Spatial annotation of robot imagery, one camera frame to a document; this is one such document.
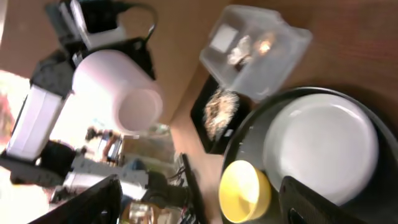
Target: white plate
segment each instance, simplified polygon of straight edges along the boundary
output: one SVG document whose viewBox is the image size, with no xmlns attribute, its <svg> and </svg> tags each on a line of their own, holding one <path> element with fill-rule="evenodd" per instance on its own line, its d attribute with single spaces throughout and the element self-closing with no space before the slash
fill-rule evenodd
<svg viewBox="0 0 398 224">
<path fill-rule="evenodd" d="M 352 102 L 335 95 L 303 96 L 273 120 L 264 165 L 279 191 L 289 175 L 341 205 L 364 189 L 378 157 L 376 132 Z"/>
</svg>

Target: yellow cup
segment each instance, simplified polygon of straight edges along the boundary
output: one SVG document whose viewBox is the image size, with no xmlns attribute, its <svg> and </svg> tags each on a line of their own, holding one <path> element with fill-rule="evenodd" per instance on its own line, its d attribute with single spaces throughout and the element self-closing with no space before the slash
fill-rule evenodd
<svg viewBox="0 0 398 224">
<path fill-rule="evenodd" d="M 261 217 L 271 202 L 267 177 L 249 162 L 231 163 L 221 178 L 218 192 L 221 210 L 233 223 Z"/>
</svg>

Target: white cup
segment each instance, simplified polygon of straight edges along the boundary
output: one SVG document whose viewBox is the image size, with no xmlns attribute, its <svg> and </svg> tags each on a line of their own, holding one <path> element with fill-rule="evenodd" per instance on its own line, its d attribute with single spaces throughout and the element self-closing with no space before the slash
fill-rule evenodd
<svg viewBox="0 0 398 224">
<path fill-rule="evenodd" d="M 87 56 L 73 77 L 73 91 L 107 128 L 136 134 L 163 111 L 160 87 L 127 55 L 100 50 Z"/>
</svg>

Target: black plate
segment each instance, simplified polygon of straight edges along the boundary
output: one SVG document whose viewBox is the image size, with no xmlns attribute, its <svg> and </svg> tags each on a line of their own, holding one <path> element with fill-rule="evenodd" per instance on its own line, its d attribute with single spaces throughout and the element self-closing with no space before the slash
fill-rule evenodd
<svg viewBox="0 0 398 224">
<path fill-rule="evenodd" d="M 368 223 L 398 223 L 398 142 L 390 129 L 369 108 L 343 93 L 318 87 L 300 87 L 264 100 L 242 122 L 228 144 L 223 171 L 236 160 L 245 160 L 264 172 L 262 148 L 276 114 L 293 100 L 316 93 L 343 97 L 359 106 L 372 121 L 379 141 L 379 160 L 368 186 L 341 206 L 350 215 Z M 230 223 L 223 217 L 224 223 Z M 278 193 L 272 191 L 271 207 L 260 219 L 247 223 L 281 223 Z"/>
<path fill-rule="evenodd" d="M 231 122 L 229 122 L 221 136 L 218 136 L 214 141 L 210 140 L 204 126 L 203 115 L 206 104 L 217 89 L 218 82 L 210 75 L 191 110 L 193 125 L 195 126 L 205 152 L 210 154 L 224 154 L 235 130 L 237 130 L 241 122 L 250 113 L 249 104 L 238 95 L 239 107 L 232 117 Z"/>
</svg>

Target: clear plastic container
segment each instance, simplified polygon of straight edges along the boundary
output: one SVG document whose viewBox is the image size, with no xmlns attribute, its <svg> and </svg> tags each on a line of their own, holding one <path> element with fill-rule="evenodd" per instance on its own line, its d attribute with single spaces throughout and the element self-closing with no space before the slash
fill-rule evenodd
<svg viewBox="0 0 398 224">
<path fill-rule="evenodd" d="M 260 101 L 280 88 L 311 39 L 310 31 L 289 26 L 276 11 L 232 5 L 200 60 L 220 86 Z"/>
</svg>

